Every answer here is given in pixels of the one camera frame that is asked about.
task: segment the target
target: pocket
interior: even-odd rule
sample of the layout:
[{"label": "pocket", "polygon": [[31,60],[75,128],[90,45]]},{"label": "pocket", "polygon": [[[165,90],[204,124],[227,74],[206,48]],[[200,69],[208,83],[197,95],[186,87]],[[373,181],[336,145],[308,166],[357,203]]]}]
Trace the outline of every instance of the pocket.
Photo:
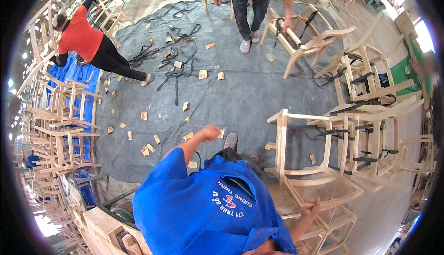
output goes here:
[{"label": "pocket", "polygon": [[249,196],[252,198],[253,203],[257,203],[256,201],[256,190],[253,186],[253,184],[242,176],[236,176],[236,175],[220,175],[220,178],[231,187],[235,187],[239,191],[242,191],[245,193],[246,196]]}]

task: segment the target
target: sawdust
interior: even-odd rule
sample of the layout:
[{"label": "sawdust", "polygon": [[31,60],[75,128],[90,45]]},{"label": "sawdust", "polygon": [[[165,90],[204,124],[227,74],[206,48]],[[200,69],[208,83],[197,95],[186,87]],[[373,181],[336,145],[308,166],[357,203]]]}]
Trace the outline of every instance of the sawdust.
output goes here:
[{"label": "sawdust", "polygon": [[267,60],[268,60],[269,62],[274,62],[274,61],[276,60],[276,54],[273,53],[273,52],[267,52],[267,53],[265,54],[265,58],[267,58]]}]

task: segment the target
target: wooden board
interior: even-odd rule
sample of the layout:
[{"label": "wooden board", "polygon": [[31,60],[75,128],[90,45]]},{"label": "wooden board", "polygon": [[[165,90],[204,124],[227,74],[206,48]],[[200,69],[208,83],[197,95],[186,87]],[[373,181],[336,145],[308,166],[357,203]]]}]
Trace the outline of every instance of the wooden board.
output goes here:
[{"label": "wooden board", "polygon": [[160,138],[158,135],[154,135],[154,140],[156,141],[157,144],[160,143]]}]

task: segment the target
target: orange shirt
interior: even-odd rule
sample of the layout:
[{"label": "orange shirt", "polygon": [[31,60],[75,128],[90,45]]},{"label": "orange shirt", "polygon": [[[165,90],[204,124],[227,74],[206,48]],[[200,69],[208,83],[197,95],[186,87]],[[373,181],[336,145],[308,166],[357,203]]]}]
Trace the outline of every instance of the orange shirt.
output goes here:
[{"label": "orange shirt", "polygon": [[59,54],[75,51],[86,61],[91,61],[99,49],[103,39],[103,32],[92,28],[86,20],[86,7],[81,5],[59,42]]}]

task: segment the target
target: chair leg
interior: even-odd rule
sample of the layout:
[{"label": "chair leg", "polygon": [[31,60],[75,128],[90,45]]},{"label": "chair leg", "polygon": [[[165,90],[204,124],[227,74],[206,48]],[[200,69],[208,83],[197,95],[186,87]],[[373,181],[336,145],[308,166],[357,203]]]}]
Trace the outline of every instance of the chair leg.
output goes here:
[{"label": "chair leg", "polygon": [[288,61],[287,64],[287,69],[285,69],[285,74],[284,74],[284,80],[288,78],[288,76],[290,75],[291,69],[293,68],[293,65],[296,63],[297,59],[300,56],[299,50],[295,53],[292,54],[292,56],[290,57],[290,60]]}]

